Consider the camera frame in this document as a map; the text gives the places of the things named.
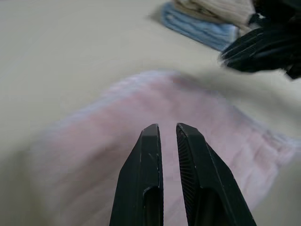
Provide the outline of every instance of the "blue towel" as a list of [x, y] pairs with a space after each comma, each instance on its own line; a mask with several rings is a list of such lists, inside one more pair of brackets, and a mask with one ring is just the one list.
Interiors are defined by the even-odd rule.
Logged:
[[226, 49], [238, 36], [236, 26], [195, 19], [179, 12], [171, 2], [163, 6], [161, 21], [166, 27], [218, 51]]

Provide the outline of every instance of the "pink towel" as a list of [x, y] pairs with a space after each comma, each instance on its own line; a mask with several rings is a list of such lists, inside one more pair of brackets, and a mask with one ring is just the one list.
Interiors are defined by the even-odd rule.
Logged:
[[55, 226], [107, 226], [119, 171], [141, 131], [161, 133], [165, 225], [187, 225], [175, 127], [197, 128], [230, 167], [250, 209], [265, 196], [301, 142], [276, 134], [178, 72], [126, 79], [95, 104], [59, 122], [28, 153], [28, 173]]

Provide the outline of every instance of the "beige table surface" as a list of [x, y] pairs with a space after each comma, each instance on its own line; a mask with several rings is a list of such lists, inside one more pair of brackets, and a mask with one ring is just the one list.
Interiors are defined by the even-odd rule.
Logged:
[[[301, 80], [220, 68], [218, 52], [156, 21], [164, 2], [0, 0], [0, 226], [42, 225], [20, 153], [49, 124], [133, 73], [183, 71], [270, 128], [301, 138]], [[301, 225], [300, 163], [283, 168], [253, 212], [257, 225]]]

